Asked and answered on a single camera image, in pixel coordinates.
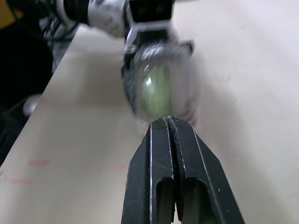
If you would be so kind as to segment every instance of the table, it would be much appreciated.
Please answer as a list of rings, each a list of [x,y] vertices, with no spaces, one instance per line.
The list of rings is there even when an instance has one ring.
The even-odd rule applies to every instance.
[[[299,3],[178,3],[194,39],[196,131],[220,159],[247,224],[299,222]],[[0,168],[2,224],[119,224],[140,144],[125,100],[123,40],[82,26]]]

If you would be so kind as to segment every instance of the gray knob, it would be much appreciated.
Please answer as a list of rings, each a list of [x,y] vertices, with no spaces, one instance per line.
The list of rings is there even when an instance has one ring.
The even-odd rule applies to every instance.
[[[31,116],[31,114],[33,113],[34,109],[36,108],[36,105],[38,104],[40,98],[41,98],[41,95],[33,95],[26,100],[26,102],[23,106],[23,114],[26,117]]]

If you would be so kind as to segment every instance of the red mark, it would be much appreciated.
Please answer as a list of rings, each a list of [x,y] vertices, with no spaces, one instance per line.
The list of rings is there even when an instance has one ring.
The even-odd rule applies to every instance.
[[[46,160],[30,160],[29,165],[31,166],[46,166],[49,163],[49,159]]]
[[[121,165],[119,165],[119,169],[120,169],[121,171],[123,171],[123,170],[127,169],[127,166],[124,165],[124,164],[121,164]]]
[[[11,184],[30,184],[32,183],[31,179],[11,179]]]
[[[122,135],[121,137],[120,137],[120,139],[121,140],[128,140],[129,139],[129,136],[128,135]]]

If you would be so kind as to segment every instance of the green object inside ball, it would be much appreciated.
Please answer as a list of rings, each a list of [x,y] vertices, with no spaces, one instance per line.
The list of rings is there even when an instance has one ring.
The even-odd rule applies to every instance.
[[[142,105],[154,117],[171,115],[171,82],[169,72],[155,66],[142,84]]]

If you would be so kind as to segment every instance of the transparent plastic ball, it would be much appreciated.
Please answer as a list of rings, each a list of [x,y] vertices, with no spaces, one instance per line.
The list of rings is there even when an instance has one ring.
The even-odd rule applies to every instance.
[[[156,43],[141,47],[131,68],[129,98],[140,120],[151,123],[172,115],[194,121],[199,81],[187,46]]]

